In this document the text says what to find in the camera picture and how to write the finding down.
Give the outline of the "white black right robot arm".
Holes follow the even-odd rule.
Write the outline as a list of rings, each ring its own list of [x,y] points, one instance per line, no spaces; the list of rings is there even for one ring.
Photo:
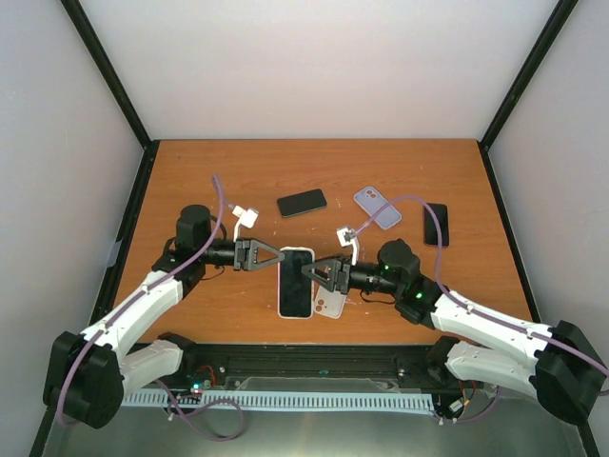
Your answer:
[[[403,319],[445,332],[432,352],[440,373],[528,395],[571,425],[588,421],[605,393],[608,368],[579,327],[528,322],[484,307],[423,275],[420,264],[397,239],[380,248],[376,263],[332,256],[301,271],[329,292],[388,294]]]

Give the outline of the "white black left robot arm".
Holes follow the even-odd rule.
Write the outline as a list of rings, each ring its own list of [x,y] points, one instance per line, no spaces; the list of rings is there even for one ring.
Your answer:
[[[55,339],[43,390],[46,406],[63,419],[100,428],[140,388],[164,376],[181,384],[196,376],[198,360],[186,351],[188,342],[181,337],[167,334],[145,348],[133,347],[194,290],[207,267],[254,271],[284,260],[283,251],[241,237],[240,228],[255,224],[255,209],[237,207],[233,212],[238,220],[233,237],[227,239],[220,219],[209,208],[183,208],[174,238],[166,242],[143,283],[96,323]]]

